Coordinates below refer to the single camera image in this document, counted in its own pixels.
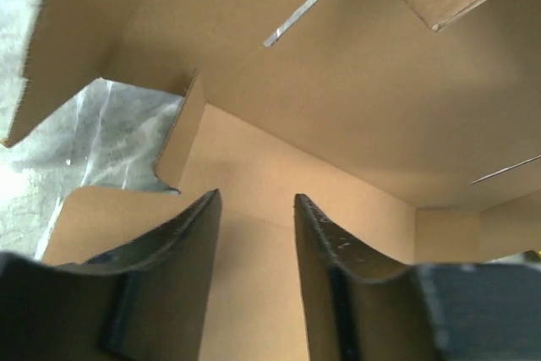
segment curved black edge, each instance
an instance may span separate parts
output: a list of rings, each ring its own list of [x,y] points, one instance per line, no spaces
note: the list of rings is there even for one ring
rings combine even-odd
[[[541,359],[541,265],[403,265],[303,194],[295,228],[311,361]]]
[[[0,253],[1,358],[195,361],[220,217],[216,190],[87,265]]]
[[[298,265],[311,361],[437,360],[411,267],[359,241],[295,196]]]

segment black plastic piece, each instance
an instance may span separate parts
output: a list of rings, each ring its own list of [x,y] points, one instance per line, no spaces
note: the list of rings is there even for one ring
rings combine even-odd
[[[541,359],[536,265],[404,265],[302,194],[295,228],[311,361]]]
[[[196,361],[220,216],[211,191],[84,265],[1,253],[0,359]]]

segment cardboard box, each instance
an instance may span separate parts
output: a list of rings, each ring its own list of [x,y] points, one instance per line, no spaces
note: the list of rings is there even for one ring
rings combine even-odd
[[[182,194],[78,189],[45,261],[86,260],[219,188],[200,359],[308,357],[296,193],[408,264],[541,248],[538,0],[319,0],[265,46],[305,1],[44,0],[30,42],[6,145],[100,76],[186,97],[156,160]]]

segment torn cardboard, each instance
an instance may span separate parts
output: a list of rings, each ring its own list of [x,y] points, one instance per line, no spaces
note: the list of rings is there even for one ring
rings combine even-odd
[[[100,75],[185,95],[156,161],[182,194],[79,189],[44,259],[86,260],[220,189],[201,359],[308,357],[297,193],[403,263],[541,246],[541,163],[471,185],[541,151],[538,0],[488,0],[437,36],[402,0],[319,0],[265,48],[304,1],[45,0],[30,43],[7,145]]]

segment light gap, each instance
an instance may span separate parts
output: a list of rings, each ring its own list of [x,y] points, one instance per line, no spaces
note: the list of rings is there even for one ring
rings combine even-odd
[[[283,36],[283,34],[288,31],[291,26],[294,25],[297,20],[299,20],[303,16],[303,14],[308,11],[309,8],[314,6],[317,1],[318,0],[307,0],[306,2],[304,2],[297,10],[293,12],[291,16],[287,18],[287,20],[280,27],[276,29],[274,33],[272,33],[269,38],[263,41],[263,45],[265,47],[269,47],[272,46],[275,42],[277,42],[278,39]]]
[[[541,158],[541,155],[538,155],[538,156],[535,156],[534,158],[530,158],[530,159],[528,159],[528,160],[519,162],[518,164],[511,165],[510,167],[500,169],[499,171],[492,172],[492,173],[490,173],[489,175],[485,175],[484,177],[481,177],[481,178],[479,178],[479,179],[473,181],[473,182],[470,183],[470,184],[471,184],[471,185],[474,185],[475,183],[479,183],[479,182],[486,181],[487,179],[490,179],[490,178],[492,178],[492,177],[495,177],[496,175],[501,175],[502,173],[507,172],[507,171],[510,171],[511,169],[515,169],[515,168],[521,167],[522,165],[529,164],[530,162],[536,161],[536,160],[538,160],[539,158]]]

